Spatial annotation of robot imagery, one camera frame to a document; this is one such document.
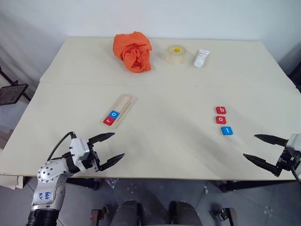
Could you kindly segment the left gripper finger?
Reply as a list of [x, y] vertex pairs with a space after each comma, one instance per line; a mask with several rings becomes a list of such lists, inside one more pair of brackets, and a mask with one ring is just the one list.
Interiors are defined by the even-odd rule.
[[110, 137], [112, 137], [114, 135], [115, 135], [114, 132], [102, 133], [102, 134], [99, 134], [99, 135], [94, 136], [92, 138], [89, 138], [88, 140], [89, 140], [90, 144], [95, 144], [97, 142], [105, 141], [105, 140], [109, 139]]
[[98, 170], [99, 170], [99, 171], [104, 171], [104, 170], [106, 170], [106, 169], [112, 167], [112, 166], [115, 165], [118, 161], [120, 161], [120, 160], [124, 157], [124, 155], [125, 155], [125, 154], [122, 153], [122, 154], [116, 155], [116, 156], [114, 156], [114, 157], [108, 159], [106, 163], [104, 163], [104, 164], [98, 166]]

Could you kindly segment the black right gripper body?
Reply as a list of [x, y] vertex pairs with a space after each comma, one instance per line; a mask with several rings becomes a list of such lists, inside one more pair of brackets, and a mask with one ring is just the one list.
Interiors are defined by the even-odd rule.
[[277, 140], [277, 145], [284, 147], [277, 161], [277, 176], [280, 176], [282, 170], [292, 171], [295, 169], [295, 150], [288, 140]]

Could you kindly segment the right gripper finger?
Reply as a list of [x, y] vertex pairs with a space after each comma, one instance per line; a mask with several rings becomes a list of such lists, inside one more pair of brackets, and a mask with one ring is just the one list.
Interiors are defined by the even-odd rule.
[[275, 165], [267, 163], [264, 159], [245, 153], [243, 154], [243, 156], [256, 166], [271, 172], [274, 176], [278, 177], [280, 175], [278, 168]]
[[283, 147], [286, 147], [286, 144], [288, 142], [288, 139], [276, 137], [273, 135], [256, 134], [256, 135], [254, 135], [254, 137], [256, 137], [266, 143], [269, 143], [272, 145], [279, 145], [279, 146], [283, 146]]

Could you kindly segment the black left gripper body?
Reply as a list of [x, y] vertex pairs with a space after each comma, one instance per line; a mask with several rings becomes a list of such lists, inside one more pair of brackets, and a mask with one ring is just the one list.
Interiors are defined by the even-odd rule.
[[82, 160], [83, 166], [85, 169], [93, 168], [95, 171], [102, 171], [98, 154], [93, 150], [94, 144], [88, 141], [87, 146], [89, 148], [89, 153], [87, 158]]

